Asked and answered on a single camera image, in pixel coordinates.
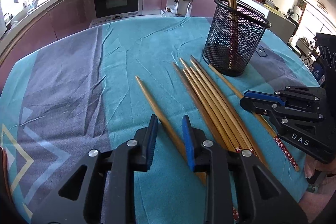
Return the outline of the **right hand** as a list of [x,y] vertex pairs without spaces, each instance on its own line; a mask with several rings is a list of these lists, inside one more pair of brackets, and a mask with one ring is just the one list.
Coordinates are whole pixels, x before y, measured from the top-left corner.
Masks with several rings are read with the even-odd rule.
[[309,183],[299,201],[309,223],[335,223],[335,161],[323,164],[307,156],[304,174]]

